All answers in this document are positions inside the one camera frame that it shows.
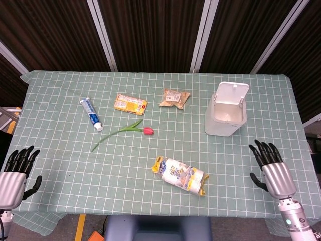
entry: robotic hand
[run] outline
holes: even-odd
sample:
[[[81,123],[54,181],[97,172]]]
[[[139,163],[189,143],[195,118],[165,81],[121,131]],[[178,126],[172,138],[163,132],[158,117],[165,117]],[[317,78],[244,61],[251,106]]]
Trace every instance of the robotic hand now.
[[[8,237],[13,221],[12,209],[17,208],[21,201],[36,193],[41,185],[42,176],[38,176],[32,189],[25,191],[27,178],[30,174],[33,162],[40,150],[34,151],[34,146],[15,150],[9,156],[4,172],[0,174],[0,240]]]
[[[254,173],[250,177],[256,186],[269,192],[272,197],[279,199],[279,209],[287,230],[293,241],[319,241],[321,234],[314,231],[308,224],[302,205],[292,196],[296,187],[290,170],[283,162],[280,152],[272,143],[266,144],[255,140],[260,151],[249,145],[259,164],[266,183],[260,182]]]

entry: dark curtain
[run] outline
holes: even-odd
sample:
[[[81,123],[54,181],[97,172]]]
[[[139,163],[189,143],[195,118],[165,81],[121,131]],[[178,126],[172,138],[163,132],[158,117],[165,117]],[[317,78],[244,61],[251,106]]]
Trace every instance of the dark curtain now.
[[[118,71],[189,72],[204,0],[101,0]]]
[[[295,2],[219,1],[200,73],[250,73]]]
[[[310,0],[259,70],[290,78],[302,122],[321,113],[320,13],[320,1]]]
[[[0,106],[22,107],[28,84],[20,79],[21,74],[0,54]]]
[[[110,71],[86,0],[0,1],[2,42],[28,70]]]

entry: blue toothpaste tube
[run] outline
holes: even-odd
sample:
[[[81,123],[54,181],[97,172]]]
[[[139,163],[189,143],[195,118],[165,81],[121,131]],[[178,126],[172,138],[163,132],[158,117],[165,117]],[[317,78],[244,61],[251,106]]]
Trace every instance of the blue toothpaste tube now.
[[[94,107],[92,106],[91,102],[90,102],[90,98],[85,98],[84,100],[80,101],[80,104],[82,105],[82,107],[84,107],[86,113],[88,114],[91,122],[94,124],[94,127],[98,130],[101,131],[102,130],[102,125],[101,122],[98,118],[98,115],[94,109]]]

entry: table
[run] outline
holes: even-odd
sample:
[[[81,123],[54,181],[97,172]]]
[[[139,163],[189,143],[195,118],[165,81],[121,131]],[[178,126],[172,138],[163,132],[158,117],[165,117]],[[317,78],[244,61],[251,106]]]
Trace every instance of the table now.
[[[39,191],[16,210],[16,220],[42,235],[66,213],[204,215],[270,219],[280,225],[277,200],[254,186],[262,173],[248,144],[273,142],[288,164],[311,222],[321,218],[321,191],[289,79],[284,75],[170,74],[33,71],[8,154],[35,145],[27,187],[43,176]],[[205,110],[221,81],[250,85],[247,122],[230,137],[204,132]],[[159,107],[163,88],[190,92],[184,110]],[[118,93],[145,99],[143,117],[114,110]],[[98,133],[79,104],[90,97],[104,125]],[[143,118],[152,136],[123,132],[91,148],[106,134]],[[206,196],[191,195],[160,180],[151,166],[158,155],[209,173]]]

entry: yellow floor stripe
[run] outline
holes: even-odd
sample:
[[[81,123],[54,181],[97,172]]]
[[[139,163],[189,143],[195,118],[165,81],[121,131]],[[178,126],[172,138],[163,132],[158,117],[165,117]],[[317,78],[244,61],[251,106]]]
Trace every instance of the yellow floor stripe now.
[[[84,225],[85,225],[85,219],[86,215],[85,214],[80,214],[79,215],[79,220],[78,220],[78,226],[77,226],[77,232],[75,236],[75,241],[81,241],[82,238],[82,232],[84,230]]]
[[[16,121],[10,122],[8,130],[7,130],[7,133],[12,134],[12,131],[14,130],[15,124],[16,124]]]

